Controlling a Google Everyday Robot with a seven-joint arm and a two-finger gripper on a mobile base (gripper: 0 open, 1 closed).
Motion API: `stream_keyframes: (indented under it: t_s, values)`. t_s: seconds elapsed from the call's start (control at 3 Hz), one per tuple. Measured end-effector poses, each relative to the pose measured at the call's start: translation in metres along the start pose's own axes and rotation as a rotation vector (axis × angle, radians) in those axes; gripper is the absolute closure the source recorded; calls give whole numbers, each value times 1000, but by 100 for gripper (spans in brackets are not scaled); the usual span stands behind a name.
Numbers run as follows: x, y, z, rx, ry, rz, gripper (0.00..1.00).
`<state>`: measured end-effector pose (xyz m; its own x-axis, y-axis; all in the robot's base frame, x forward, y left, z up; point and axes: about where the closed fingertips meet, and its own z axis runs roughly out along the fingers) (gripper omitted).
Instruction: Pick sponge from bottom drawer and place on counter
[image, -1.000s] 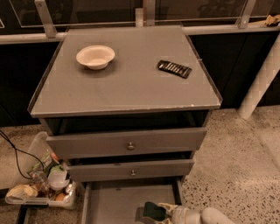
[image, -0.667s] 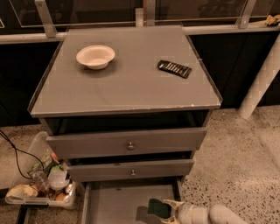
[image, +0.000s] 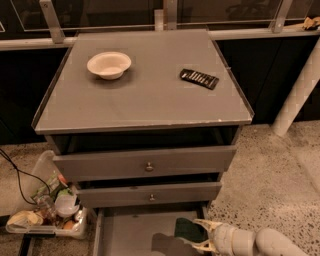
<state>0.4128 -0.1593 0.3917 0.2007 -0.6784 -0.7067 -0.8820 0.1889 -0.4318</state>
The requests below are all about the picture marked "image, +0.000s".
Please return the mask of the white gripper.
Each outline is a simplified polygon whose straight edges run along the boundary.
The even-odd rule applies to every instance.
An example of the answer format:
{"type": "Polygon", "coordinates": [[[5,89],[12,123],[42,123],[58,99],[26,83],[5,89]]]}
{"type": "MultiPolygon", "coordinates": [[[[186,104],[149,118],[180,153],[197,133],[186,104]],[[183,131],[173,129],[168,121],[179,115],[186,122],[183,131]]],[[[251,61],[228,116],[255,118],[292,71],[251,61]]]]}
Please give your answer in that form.
{"type": "Polygon", "coordinates": [[[232,225],[215,222],[207,219],[194,219],[193,222],[208,231],[208,238],[204,242],[193,243],[196,250],[220,254],[222,256],[235,256],[233,239],[236,228],[232,225]]]}

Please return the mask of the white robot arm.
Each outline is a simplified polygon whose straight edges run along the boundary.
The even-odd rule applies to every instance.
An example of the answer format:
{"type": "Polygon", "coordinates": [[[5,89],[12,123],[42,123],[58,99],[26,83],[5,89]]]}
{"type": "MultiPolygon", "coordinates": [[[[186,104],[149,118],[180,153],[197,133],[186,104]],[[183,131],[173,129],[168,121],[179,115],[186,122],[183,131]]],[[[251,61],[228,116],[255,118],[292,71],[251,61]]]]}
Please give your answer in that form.
{"type": "MultiPolygon", "coordinates": [[[[286,134],[319,79],[320,39],[272,124],[276,135],[286,134]]],[[[253,232],[205,219],[194,219],[193,223],[202,226],[208,234],[206,241],[192,244],[197,250],[214,252],[220,256],[308,256],[288,237],[271,228],[253,232]]]]}

